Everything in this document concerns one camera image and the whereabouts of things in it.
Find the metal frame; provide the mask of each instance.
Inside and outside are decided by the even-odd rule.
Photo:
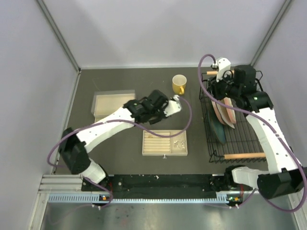
[[[45,18],[49,22],[49,25],[51,26],[52,31],[54,32],[54,35],[57,37],[57,40],[59,41],[61,47],[63,48],[65,54],[67,55],[68,59],[70,60],[73,67],[76,69],[76,71],[81,71],[81,68],[79,67],[76,59],[74,58],[72,52],[68,48],[67,43],[65,42],[65,39],[63,38],[59,28],[57,27],[55,21],[53,20],[44,0],[36,0],[39,8],[42,10]]]
[[[75,84],[74,84],[74,87],[73,87],[73,90],[72,90],[72,93],[71,93],[71,99],[70,99],[70,102],[69,102],[69,105],[68,105],[68,109],[67,109],[67,112],[66,112],[66,119],[65,119],[65,122],[64,122],[64,125],[63,125],[63,130],[65,130],[68,126],[68,122],[69,122],[69,117],[71,116],[71,109],[72,109],[72,105],[73,105],[73,101],[75,99],[75,96],[76,96],[76,92],[77,92],[77,88],[78,88],[78,83],[79,83],[79,80],[80,80],[80,76],[81,76],[81,70],[78,72],[77,74],[77,78],[76,78],[76,81],[75,81]],[[57,151],[55,156],[55,160],[54,160],[54,164],[56,164],[58,161],[59,161],[59,152]],[[51,170],[51,173],[52,174],[55,174],[56,172],[56,167],[52,167],[52,170]]]
[[[289,195],[289,201],[292,208],[295,208],[298,203],[302,199],[302,193],[303,190],[299,193],[291,194]],[[304,206],[294,213],[294,217],[296,219],[298,229],[305,230],[307,229],[307,204],[304,204]]]
[[[290,9],[291,3],[293,2],[293,0],[285,0],[281,9],[279,10],[276,18],[274,19],[272,25],[270,26],[268,32],[266,33],[263,41],[261,42],[259,48],[257,49],[252,61],[251,61],[251,65],[255,66],[255,64],[257,63],[257,61],[259,60],[264,48],[266,47],[267,43],[269,42],[270,38],[272,37],[273,33],[275,32],[277,26],[279,25],[281,19],[283,18],[283,16],[285,15],[285,13]]]
[[[108,192],[83,192],[81,190],[83,181],[80,175],[43,175],[40,187],[38,189],[35,206],[32,212],[29,230],[39,230],[43,223],[44,215],[46,212],[47,204],[50,203],[81,203],[74,202],[79,197],[86,197],[83,203],[92,203],[97,200],[97,195],[107,196]],[[168,203],[168,204],[226,204],[228,203],[227,195],[238,195],[240,191],[221,191],[216,193],[217,198],[208,199],[114,199],[114,203],[127,204],[127,203]]]

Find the wooden tray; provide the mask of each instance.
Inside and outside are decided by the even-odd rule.
[[[92,104],[92,114],[95,117],[95,122],[109,116],[126,102],[133,99],[135,99],[134,90],[95,92]]]
[[[154,133],[169,136],[180,132],[180,130],[152,130]],[[143,131],[143,156],[187,156],[188,144],[187,133],[173,138],[160,138]]]

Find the white wall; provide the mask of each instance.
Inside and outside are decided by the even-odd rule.
[[[82,68],[250,63],[284,0],[45,0]]]
[[[296,156],[307,165],[307,1],[295,0],[261,55],[263,86]]]
[[[34,0],[0,8],[0,228],[24,230],[76,72]]]

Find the dark gray floor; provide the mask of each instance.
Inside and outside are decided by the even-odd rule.
[[[107,139],[92,152],[90,157],[101,164],[109,174],[199,174],[223,173],[230,164],[209,163],[205,128],[202,121],[197,68],[154,69],[97,69],[83,70],[72,106],[68,127],[79,128],[94,122],[91,106],[95,91],[135,90],[137,99],[159,89],[167,96],[174,95],[172,77],[183,74],[187,77],[186,98],[193,110],[193,120],[187,130],[188,156],[144,157],[142,156],[142,130],[131,128]],[[183,129],[189,111],[183,111],[158,124],[145,125],[150,129]],[[265,163],[246,163],[250,168],[267,169]],[[70,174],[67,168],[58,168],[57,174]]]

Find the mug handle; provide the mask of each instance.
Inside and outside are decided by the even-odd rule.
[[[181,90],[181,92],[179,94],[183,95],[184,94],[184,88],[182,86],[180,87],[180,90]]]

